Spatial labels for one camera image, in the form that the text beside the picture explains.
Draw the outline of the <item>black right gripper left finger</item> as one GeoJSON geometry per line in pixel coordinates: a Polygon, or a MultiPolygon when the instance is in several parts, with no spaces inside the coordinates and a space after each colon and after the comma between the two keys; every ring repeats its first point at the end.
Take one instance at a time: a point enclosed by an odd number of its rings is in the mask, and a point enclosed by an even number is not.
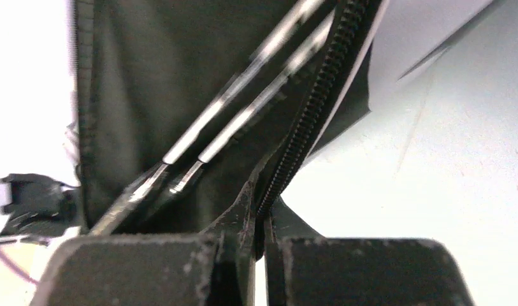
{"type": "Polygon", "coordinates": [[[253,305],[252,185],[200,233],[80,236],[54,252],[33,305],[253,305]]]}

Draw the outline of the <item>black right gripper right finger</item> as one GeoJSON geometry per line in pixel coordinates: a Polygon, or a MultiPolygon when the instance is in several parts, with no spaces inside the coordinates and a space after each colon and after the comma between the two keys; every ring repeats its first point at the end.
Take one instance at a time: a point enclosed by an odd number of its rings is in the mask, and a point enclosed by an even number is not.
{"type": "Polygon", "coordinates": [[[454,258],[421,238],[327,238],[281,199],[263,215],[270,305],[473,305],[454,258]]]}

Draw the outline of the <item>white racket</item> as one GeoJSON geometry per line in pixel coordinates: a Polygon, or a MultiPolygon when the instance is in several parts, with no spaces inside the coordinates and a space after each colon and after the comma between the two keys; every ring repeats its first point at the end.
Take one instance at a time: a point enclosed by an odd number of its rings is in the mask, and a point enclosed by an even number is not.
{"type": "Polygon", "coordinates": [[[253,51],[246,67],[231,77],[162,159],[122,191],[93,225],[89,231],[90,235],[111,235],[121,230],[131,219],[152,214],[157,208],[157,200],[164,192],[168,192],[170,196],[181,194],[190,181],[198,176],[204,165],[218,155],[229,140],[273,99],[290,77],[319,52],[325,44],[334,16],[335,9],[327,6],[325,1],[297,1],[253,51]],[[296,34],[303,34],[301,43],[287,49],[289,55],[282,62],[280,73],[221,129],[188,170],[182,174],[175,174],[175,165],[197,142],[203,130],[227,107],[233,105],[238,95],[287,48],[296,34]]]}
{"type": "MultiPolygon", "coordinates": [[[[162,159],[162,166],[156,172],[159,176],[174,165],[197,140],[202,130],[225,107],[230,105],[239,93],[259,74],[269,61],[274,58],[281,48],[290,40],[298,27],[315,13],[319,3],[299,3],[272,30],[261,43],[246,69],[228,83],[226,89],[219,93],[210,104],[199,114],[183,135],[169,149],[162,159]]],[[[202,167],[209,163],[229,142],[229,140],[274,97],[287,81],[295,75],[315,54],[324,46],[328,32],[332,26],[334,12],[330,11],[317,27],[303,40],[286,60],[279,75],[263,89],[259,95],[245,108],[240,110],[219,132],[219,134],[199,154],[197,161],[187,172],[180,176],[177,183],[169,187],[170,194],[182,192],[190,181],[195,178],[202,167]]]]}

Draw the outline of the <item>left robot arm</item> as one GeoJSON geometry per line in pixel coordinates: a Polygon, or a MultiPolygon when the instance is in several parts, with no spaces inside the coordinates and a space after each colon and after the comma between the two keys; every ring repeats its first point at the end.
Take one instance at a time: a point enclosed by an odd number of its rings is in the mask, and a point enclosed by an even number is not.
{"type": "Polygon", "coordinates": [[[0,208],[8,216],[0,235],[61,236],[68,228],[84,226],[80,189],[45,175],[12,173],[0,178],[11,200],[0,208]]]}

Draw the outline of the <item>black racket bag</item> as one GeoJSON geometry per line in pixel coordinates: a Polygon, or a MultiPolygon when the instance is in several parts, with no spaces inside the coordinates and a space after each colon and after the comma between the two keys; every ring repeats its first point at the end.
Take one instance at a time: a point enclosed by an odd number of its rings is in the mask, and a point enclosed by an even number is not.
{"type": "MultiPolygon", "coordinates": [[[[155,166],[297,1],[80,1],[80,169],[90,231],[122,191],[155,166]]],[[[327,39],[177,196],[113,233],[199,232],[245,184],[263,218],[313,149],[360,119],[370,47],[386,1],[325,1],[327,39]]],[[[280,73],[296,34],[200,134],[182,174],[280,73]]]]}

